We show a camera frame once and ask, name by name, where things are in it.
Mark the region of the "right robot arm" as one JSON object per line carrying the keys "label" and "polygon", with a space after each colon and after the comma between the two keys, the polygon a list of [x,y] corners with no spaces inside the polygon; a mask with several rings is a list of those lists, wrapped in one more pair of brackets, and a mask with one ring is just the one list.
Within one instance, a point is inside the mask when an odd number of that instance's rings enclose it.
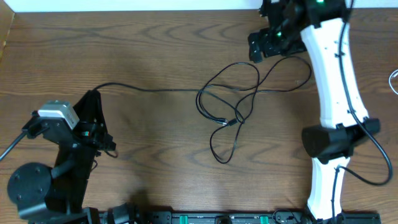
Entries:
{"label": "right robot arm", "polygon": [[320,124],[302,130],[312,158],[312,188],[303,223],[373,223],[376,215],[345,215],[340,205],[343,177],[357,145],[380,123],[368,115],[354,75],[344,1],[272,1],[259,8],[265,29],[248,37],[249,58],[308,52],[320,101]]}

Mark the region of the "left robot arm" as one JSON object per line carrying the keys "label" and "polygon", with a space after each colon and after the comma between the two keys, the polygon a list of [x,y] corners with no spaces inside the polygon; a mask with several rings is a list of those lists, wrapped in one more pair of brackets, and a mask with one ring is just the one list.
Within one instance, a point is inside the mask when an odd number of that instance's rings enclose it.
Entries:
{"label": "left robot arm", "polygon": [[116,149],[106,127],[100,92],[87,91],[75,105],[46,102],[32,112],[12,145],[38,136],[58,146],[55,165],[30,162],[20,166],[9,179],[9,199],[19,217],[30,222],[44,223],[80,213],[96,157]]}

